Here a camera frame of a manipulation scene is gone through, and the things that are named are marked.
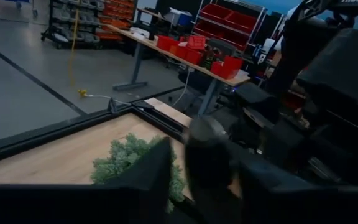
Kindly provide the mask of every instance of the table leg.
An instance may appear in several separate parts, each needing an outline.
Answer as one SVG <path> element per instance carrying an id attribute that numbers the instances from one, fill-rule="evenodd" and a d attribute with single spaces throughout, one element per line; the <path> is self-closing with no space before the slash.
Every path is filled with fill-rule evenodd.
<path id="1" fill-rule="evenodd" d="M 135 69 L 134 69 L 134 73 L 132 74 L 131 82 L 113 85 L 112 86 L 113 90 L 116 91 L 130 90 L 133 88 L 143 87 L 147 85 L 147 82 L 136 82 L 137 76 L 139 74 L 140 64 L 142 63 L 143 48 L 144 48 L 143 44 L 138 42 L 135 51 Z"/>
<path id="2" fill-rule="evenodd" d="M 136 21 L 135 21 L 135 23 L 139 23 L 139 22 L 140 22 L 141 17 L 142 17 L 142 11 L 137 11 L 137 17 L 136 17 Z"/>
<path id="3" fill-rule="evenodd" d="M 201 107 L 198 110 L 198 116 L 203 115 L 208 108 L 209 104 L 211 103 L 212 97 L 215 95 L 216 90 L 218 89 L 220 82 L 217 79 L 213 79 L 211 84 L 209 84 L 208 90 L 206 91 L 206 94 L 204 96 L 203 103 L 201 104 Z"/>

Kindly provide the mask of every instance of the green artificial plant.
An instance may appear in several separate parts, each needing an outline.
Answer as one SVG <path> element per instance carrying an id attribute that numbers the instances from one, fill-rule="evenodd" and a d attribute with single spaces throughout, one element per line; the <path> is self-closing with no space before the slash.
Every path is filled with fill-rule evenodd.
<path id="1" fill-rule="evenodd" d="M 119 176 L 161 140 L 160 136 L 156 136 L 150 142 L 146 142 L 143 139 L 137 139 L 132 133 L 126 136 L 125 143 L 114 140 L 111 142 L 110 156 L 93 161 L 95 171 L 91 175 L 92 181 L 95 184 L 105 184 L 108 180 Z M 182 168 L 173 163 L 176 158 L 175 152 L 172 152 L 172 174 L 169 195 L 171 199 L 182 202 L 185 199 L 182 194 L 185 181 L 180 175 Z M 173 204 L 168 201 L 167 211 L 171 212 L 172 210 Z"/>

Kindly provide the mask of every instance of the cable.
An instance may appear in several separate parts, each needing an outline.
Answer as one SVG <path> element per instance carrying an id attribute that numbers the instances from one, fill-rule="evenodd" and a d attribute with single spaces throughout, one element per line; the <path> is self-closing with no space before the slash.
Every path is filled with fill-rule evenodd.
<path id="1" fill-rule="evenodd" d="M 84 97 L 95 97 L 95 98 L 105 98 L 105 99 L 111 99 L 110 96 L 102 96 L 102 95 L 88 95 L 88 94 L 84 94 L 83 95 Z M 131 103 L 125 103 L 125 102 L 122 102 L 122 101 L 119 101 L 119 100 L 116 100 L 116 99 L 112 99 L 114 100 L 115 102 L 117 103 L 120 103 L 120 104 L 123 104 L 123 105 L 131 105 Z"/>
<path id="2" fill-rule="evenodd" d="M 187 71 L 187 78 L 186 78 L 185 88 L 183 89 L 183 92 L 181 93 L 179 98 L 172 104 L 172 106 L 175 106 L 179 102 L 179 100 L 183 97 L 183 95 L 185 94 L 186 89 L 187 89 L 187 83 L 189 81 L 189 76 L 190 76 L 190 68 L 188 68 L 188 71 Z"/>
<path id="3" fill-rule="evenodd" d="M 73 59 L 74 59 L 75 40 L 77 39 L 78 18 L 79 18 L 79 10 L 77 8 L 75 10 L 73 44 L 71 45 L 71 54 L 70 54 L 70 59 L 68 61 L 68 76 L 70 77 L 70 85 L 71 86 L 74 86 L 74 84 L 75 84 L 75 79 L 74 79 L 74 74 L 73 74 Z"/>
<path id="4" fill-rule="evenodd" d="M 168 63 L 171 63 L 171 64 L 173 64 L 173 65 L 181 65 L 181 64 L 182 64 L 182 63 L 176 63 L 176 62 L 174 62 L 174 61 L 172 60 L 172 58 L 166 56 L 166 55 L 163 54 L 163 53 L 160 53 L 160 54 L 162 54 L 162 55 L 167 59 L 167 62 L 168 62 Z"/>

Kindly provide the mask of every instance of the blue container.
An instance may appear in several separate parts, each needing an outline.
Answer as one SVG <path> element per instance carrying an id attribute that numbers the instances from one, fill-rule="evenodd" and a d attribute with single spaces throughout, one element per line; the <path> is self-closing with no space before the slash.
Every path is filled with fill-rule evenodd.
<path id="1" fill-rule="evenodd" d="M 191 23 L 191 14 L 180 14 L 178 24 L 181 26 L 188 26 Z"/>

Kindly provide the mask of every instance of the storage drawer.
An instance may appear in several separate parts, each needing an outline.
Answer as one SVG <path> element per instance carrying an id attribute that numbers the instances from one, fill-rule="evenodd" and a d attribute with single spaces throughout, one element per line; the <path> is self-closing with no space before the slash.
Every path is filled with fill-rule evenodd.
<path id="1" fill-rule="evenodd" d="M 210 22 L 200 21 L 195 26 L 194 32 L 208 38 L 221 38 L 224 34 L 224 29 Z"/>
<path id="2" fill-rule="evenodd" d="M 200 11 L 200 16 L 224 24 L 225 18 L 233 11 L 224 7 L 208 4 Z"/>
<path id="3" fill-rule="evenodd" d="M 226 41 L 229 44 L 232 44 L 237 47 L 240 51 L 243 51 L 247 47 L 247 36 L 239 34 L 234 31 L 227 31 L 224 33 L 222 40 Z"/>
<path id="4" fill-rule="evenodd" d="M 247 34 L 251 34 L 256 24 L 256 18 L 247 16 L 238 12 L 233 12 L 226 17 L 224 21 L 225 25 L 235 28 L 239 31 L 243 31 Z"/>

